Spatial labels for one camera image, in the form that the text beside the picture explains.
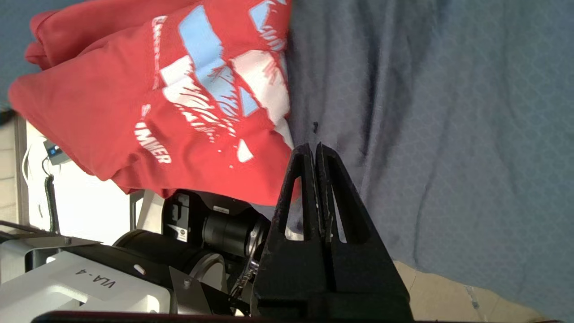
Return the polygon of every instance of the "small electronic device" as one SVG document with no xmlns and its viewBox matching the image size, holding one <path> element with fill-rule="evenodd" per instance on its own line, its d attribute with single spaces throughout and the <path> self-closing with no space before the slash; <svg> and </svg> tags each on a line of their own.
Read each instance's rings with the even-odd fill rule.
<svg viewBox="0 0 574 323">
<path fill-rule="evenodd" d="M 48 153 L 48 159 L 54 166 L 63 164 L 70 160 L 70 157 L 66 155 L 66 153 L 60 148 L 60 146 L 51 142 L 49 139 L 46 139 L 46 141 L 44 141 L 44 148 L 46 148 L 46 152 Z"/>
</svg>

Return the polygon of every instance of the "red shirt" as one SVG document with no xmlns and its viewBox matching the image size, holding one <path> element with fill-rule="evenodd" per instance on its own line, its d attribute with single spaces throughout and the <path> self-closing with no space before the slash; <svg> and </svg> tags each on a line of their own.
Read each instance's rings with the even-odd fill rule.
<svg viewBox="0 0 574 323">
<path fill-rule="evenodd" d="M 88 174 L 125 192 L 275 205 L 292 143 L 286 0 L 94 0 L 39 14 L 43 71 L 10 101 Z"/>
</svg>

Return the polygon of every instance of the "black cable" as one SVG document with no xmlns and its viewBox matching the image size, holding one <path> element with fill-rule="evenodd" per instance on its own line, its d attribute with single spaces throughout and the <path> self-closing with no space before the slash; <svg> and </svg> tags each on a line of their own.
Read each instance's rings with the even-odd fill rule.
<svg viewBox="0 0 574 323">
<path fill-rule="evenodd" d="M 44 162 L 48 160 L 48 157 L 46 156 L 46 158 L 42 159 L 42 170 L 44 171 L 44 173 L 46 174 L 46 176 L 50 176 L 50 174 L 46 171 L 46 168 L 44 168 Z"/>
<path fill-rule="evenodd" d="M 50 216 L 50 232 L 60 234 L 60 221 L 56 209 L 56 194 L 54 192 L 54 175 L 50 174 L 44 182 L 46 200 L 48 201 L 48 214 Z"/>
</svg>

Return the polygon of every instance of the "beige floor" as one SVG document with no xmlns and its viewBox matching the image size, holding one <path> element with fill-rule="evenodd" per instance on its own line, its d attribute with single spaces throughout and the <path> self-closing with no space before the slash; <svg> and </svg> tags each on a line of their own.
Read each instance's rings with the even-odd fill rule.
<svg viewBox="0 0 574 323">
<path fill-rule="evenodd" d="M 416 320 L 508 323 L 544 320 L 536 311 L 511 303 L 489 290 L 418 272 L 399 262 L 395 265 L 409 290 L 410 307 Z"/>
</svg>

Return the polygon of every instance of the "gray blanket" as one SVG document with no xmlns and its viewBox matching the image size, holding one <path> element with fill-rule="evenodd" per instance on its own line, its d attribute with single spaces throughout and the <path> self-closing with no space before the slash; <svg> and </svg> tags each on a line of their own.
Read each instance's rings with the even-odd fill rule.
<svg viewBox="0 0 574 323">
<path fill-rule="evenodd" d="M 62 9 L 82 0 L 0 0 L 0 111 L 10 107 L 8 88 L 19 76 L 39 72 L 24 59 L 28 44 L 35 39 L 30 20 L 36 14 Z"/>
<path fill-rule="evenodd" d="M 295 0 L 290 31 L 294 142 L 391 255 L 574 321 L 574 2 Z"/>
</svg>

